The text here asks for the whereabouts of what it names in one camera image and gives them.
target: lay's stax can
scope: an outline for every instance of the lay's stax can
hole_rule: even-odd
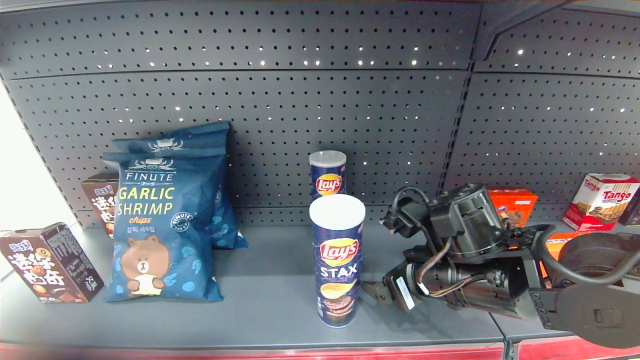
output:
[[[309,156],[311,164],[311,199],[326,195],[346,193],[344,180],[347,156],[340,151],[317,151]]]
[[[350,195],[329,195],[311,203],[309,216],[314,223],[318,315],[331,327],[347,326],[358,302],[365,206]]]

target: cartoon bear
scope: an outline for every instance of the cartoon bear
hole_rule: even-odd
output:
[[[160,295],[163,277],[171,266],[169,249],[156,235],[144,240],[129,238],[129,249],[122,255],[120,266],[129,280],[131,296]]]

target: white plastic lid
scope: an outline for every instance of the white plastic lid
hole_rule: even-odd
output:
[[[319,197],[309,206],[315,225],[327,230],[348,230],[364,221],[367,210],[362,201],[341,193]]]
[[[309,155],[309,163],[315,167],[339,167],[347,162],[347,156],[340,151],[317,151]]]

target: garlic shrimp chips bag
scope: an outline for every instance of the garlic shrimp chips bag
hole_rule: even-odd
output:
[[[226,151],[184,157],[107,152],[119,169],[113,268],[105,301],[155,295],[220,301],[209,226]]]
[[[116,139],[113,145],[124,152],[153,153],[181,158],[188,149],[226,148],[228,122],[214,122],[189,127],[153,139]],[[208,227],[209,239],[214,249],[243,249],[248,244],[238,231],[236,216],[225,189],[227,164],[219,169],[218,188],[213,201],[213,216]]]

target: lay's logo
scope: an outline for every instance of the lay's logo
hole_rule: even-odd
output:
[[[349,263],[357,253],[358,240],[356,239],[331,239],[320,245],[320,257],[329,266]]]
[[[322,196],[337,193],[342,185],[342,176],[337,174],[325,174],[316,180],[316,190]]]

